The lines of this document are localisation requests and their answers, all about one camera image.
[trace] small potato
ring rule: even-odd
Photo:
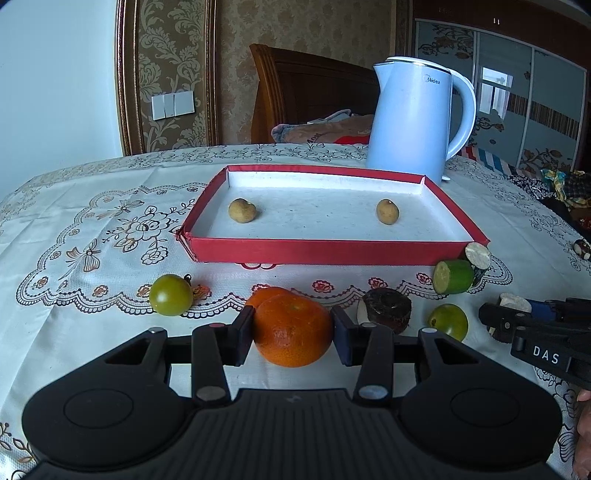
[[[228,215],[238,223],[252,222],[256,217],[256,207],[245,199],[236,199],[228,207]]]
[[[398,207],[392,200],[384,199],[380,200],[378,206],[375,209],[375,213],[378,215],[380,222],[386,225],[392,225],[398,220],[400,212]]]

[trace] green tomato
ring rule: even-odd
[[[468,318],[457,305],[445,303],[431,312],[427,319],[427,326],[446,333],[461,342],[468,333]]]
[[[181,315],[191,308],[192,304],[191,285],[178,275],[162,275],[150,288],[150,305],[160,315]]]

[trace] table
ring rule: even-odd
[[[235,145],[165,151],[67,168],[36,177],[0,205],[0,478],[35,464],[20,426],[22,408],[42,386],[150,326],[188,335],[212,321],[230,323],[245,299],[266,285],[289,288],[326,306],[355,311],[363,293],[397,288],[413,303],[405,335],[416,335],[435,306],[467,314],[465,344],[549,390],[563,411],[550,464],[570,478],[576,389],[509,354],[479,323],[477,311],[504,291],[536,300],[586,297],[591,263],[571,249],[574,230],[502,174],[456,157],[443,190],[491,239],[493,266],[467,293],[441,296],[431,267],[327,267],[196,264],[174,240],[196,197],[227,164],[289,163],[363,167],[363,145]],[[190,274],[195,305],[162,317],[148,302],[160,275]],[[284,369],[255,348],[240,368],[226,367],[232,394],[241,387],[347,388],[358,368],[343,367],[334,347],[313,365]],[[414,385],[410,365],[395,366],[395,394]],[[171,386],[189,394],[189,369]]]

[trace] silver screw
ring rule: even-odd
[[[382,385],[365,385],[359,389],[359,396],[365,400],[381,400],[388,395],[388,390]]]
[[[225,395],[226,391],[222,387],[214,387],[213,385],[201,387],[197,390],[197,398],[201,401],[216,401]]]

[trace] red fabric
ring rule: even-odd
[[[362,137],[352,137],[351,135],[345,135],[344,137],[337,138],[335,143],[340,145],[354,145],[356,143],[361,143],[363,145],[369,144],[369,135],[364,135]]]

